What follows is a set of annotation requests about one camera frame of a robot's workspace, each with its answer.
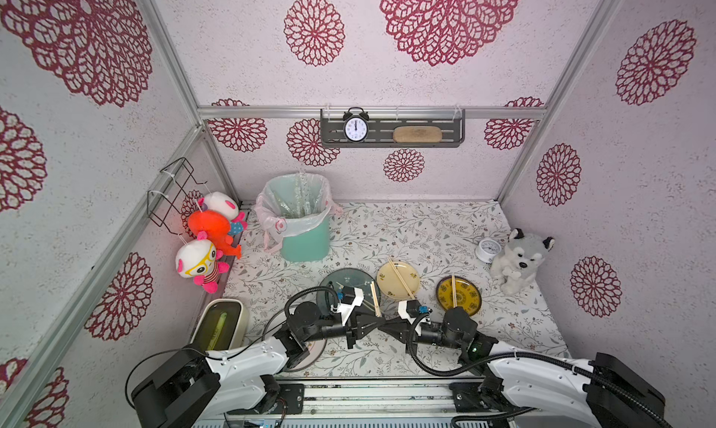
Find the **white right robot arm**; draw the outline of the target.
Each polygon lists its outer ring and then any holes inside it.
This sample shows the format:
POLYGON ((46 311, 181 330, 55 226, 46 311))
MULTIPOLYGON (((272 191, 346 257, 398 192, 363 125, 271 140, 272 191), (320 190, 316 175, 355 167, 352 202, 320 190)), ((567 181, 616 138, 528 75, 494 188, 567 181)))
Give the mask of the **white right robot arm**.
POLYGON ((545 410, 591 427, 666 427, 666 400, 654 386, 608 353, 593 359, 557 358, 522 350, 481 333, 462 308, 433 322, 418 301, 400 316, 382 319, 380 331, 403 342, 422 371, 440 378, 470 372, 484 379, 478 405, 507 417, 545 410), (456 350, 458 368, 438 370, 419 358, 419 344, 456 350))

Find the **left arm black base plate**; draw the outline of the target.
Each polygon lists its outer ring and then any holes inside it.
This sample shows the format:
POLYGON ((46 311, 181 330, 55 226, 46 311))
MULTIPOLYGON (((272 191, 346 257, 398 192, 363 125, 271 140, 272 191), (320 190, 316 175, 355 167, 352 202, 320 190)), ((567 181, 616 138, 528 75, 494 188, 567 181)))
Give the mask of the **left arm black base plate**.
POLYGON ((305 390, 302 383, 280 384, 277 392, 269 392, 252 409, 234 409, 229 411, 229 415, 300 415, 303 412, 305 390))

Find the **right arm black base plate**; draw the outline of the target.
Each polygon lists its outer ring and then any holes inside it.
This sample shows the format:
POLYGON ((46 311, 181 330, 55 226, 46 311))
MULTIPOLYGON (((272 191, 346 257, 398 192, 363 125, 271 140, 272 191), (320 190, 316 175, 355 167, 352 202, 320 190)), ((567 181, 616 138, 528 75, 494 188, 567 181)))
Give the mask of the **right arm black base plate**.
POLYGON ((454 381, 449 385, 457 413, 484 412, 493 409, 490 398, 483 393, 482 381, 454 381))

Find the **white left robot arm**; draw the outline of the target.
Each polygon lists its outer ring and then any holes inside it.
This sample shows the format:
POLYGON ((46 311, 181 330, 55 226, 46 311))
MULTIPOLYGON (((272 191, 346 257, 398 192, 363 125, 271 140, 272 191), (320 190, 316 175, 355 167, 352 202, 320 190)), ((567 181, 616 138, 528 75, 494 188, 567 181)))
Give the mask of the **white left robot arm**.
POLYGON ((201 351, 191 344, 168 350, 166 362, 126 389, 127 402, 143 427, 190 427, 235 410, 271 409, 281 389, 276 375, 307 357, 308 342, 345 338, 352 348, 385 325, 363 300, 363 291, 351 287, 302 290, 286 301, 285 320, 270 337, 232 350, 201 351))

